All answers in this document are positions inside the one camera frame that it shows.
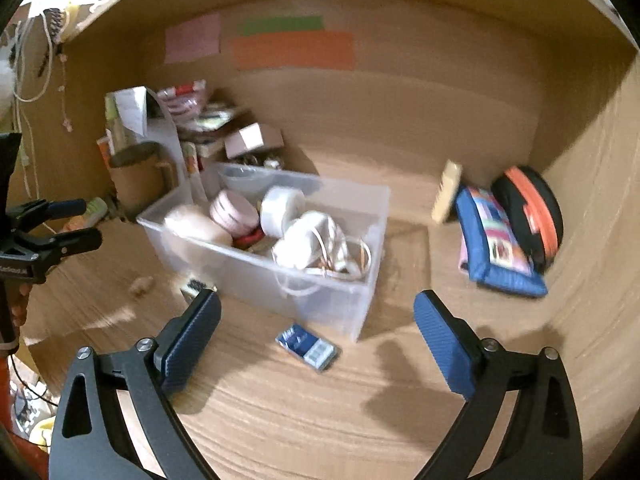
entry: green object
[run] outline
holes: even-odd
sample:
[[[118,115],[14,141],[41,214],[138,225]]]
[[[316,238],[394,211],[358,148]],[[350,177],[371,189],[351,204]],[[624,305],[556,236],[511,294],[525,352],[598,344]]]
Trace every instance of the green object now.
[[[270,32],[294,32],[297,30],[324,30],[322,16],[271,16],[251,18],[240,24],[240,36],[269,34]]]
[[[119,117],[116,97],[111,92],[104,96],[104,116],[108,121],[113,121]]]

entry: translucent storage box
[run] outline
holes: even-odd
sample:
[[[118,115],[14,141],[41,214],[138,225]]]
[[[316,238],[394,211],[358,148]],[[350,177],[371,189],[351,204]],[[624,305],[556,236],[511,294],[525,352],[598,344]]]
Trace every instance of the translucent storage box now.
[[[368,245],[369,272],[359,282],[345,282],[286,269],[268,255],[178,238],[163,226],[164,217],[177,205],[193,203],[191,189],[199,186],[193,179],[138,217],[165,266],[214,283],[226,296],[274,310],[298,322],[322,324],[356,340],[380,269],[389,188],[237,164],[215,164],[200,174],[200,179],[209,201],[224,188],[243,194],[254,204],[271,186],[300,189],[306,198],[306,210],[328,213],[347,236],[361,238]]]

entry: blue textured pad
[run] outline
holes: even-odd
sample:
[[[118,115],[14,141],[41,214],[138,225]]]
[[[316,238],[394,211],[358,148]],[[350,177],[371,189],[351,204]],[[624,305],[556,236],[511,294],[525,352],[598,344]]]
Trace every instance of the blue textured pad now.
[[[185,388],[220,322],[221,314],[220,299],[217,294],[211,294],[180,332],[162,363],[164,380],[161,387],[166,395]]]
[[[423,292],[415,297],[414,318],[449,389],[469,400],[476,391],[471,359],[453,330]]]

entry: orange paper strip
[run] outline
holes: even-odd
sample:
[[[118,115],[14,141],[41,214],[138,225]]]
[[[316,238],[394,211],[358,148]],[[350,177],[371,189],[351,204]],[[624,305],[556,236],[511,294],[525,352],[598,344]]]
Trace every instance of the orange paper strip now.
[[[274,32],[235,38],[234,60],[240,70],[296,66],[353,70],[353,36],[331,30]]]

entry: barcode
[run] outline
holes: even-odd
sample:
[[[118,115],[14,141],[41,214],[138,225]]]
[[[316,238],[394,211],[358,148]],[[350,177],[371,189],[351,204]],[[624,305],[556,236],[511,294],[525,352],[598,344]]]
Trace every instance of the barcode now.
[[[304,360],[313,368],[323,368],[332,354],[334,354],[334,346],[327,341],[318,339],[311,350],[305,354]]]

